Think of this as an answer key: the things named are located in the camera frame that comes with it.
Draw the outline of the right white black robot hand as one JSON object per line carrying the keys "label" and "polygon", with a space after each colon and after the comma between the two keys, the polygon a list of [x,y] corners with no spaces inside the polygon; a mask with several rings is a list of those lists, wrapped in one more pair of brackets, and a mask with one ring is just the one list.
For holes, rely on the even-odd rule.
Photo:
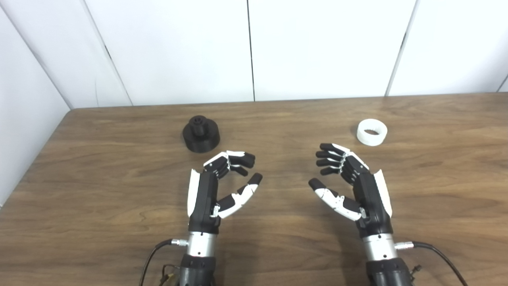
{"label": "right white black robot hand", "polygon": [[332,210],[356,223],[359,236],[377,236],[394,233],[391,223],[393,210],[382,170],[375,174],[358,155],[335,143],[321,143],[316,152],[320,174],[338,174],[352,186],[354,198],[332,190],[312,178],[308,183],[314,193]]}

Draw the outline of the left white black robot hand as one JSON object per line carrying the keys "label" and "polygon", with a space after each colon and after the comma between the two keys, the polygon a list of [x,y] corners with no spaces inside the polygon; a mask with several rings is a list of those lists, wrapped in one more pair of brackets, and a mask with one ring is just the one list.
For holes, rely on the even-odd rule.
{"label": "left white black robot hand", "polygon": [[253,168],[256,156],[244,151],[224,151],[203,164],[203,170],[191,170],[187,214],[189,232],[219,233],[221,220],[241,209],[255,194],[263,176],[255,173],[236,192],[217,199],[218,181],[233,171],[243,177]]}

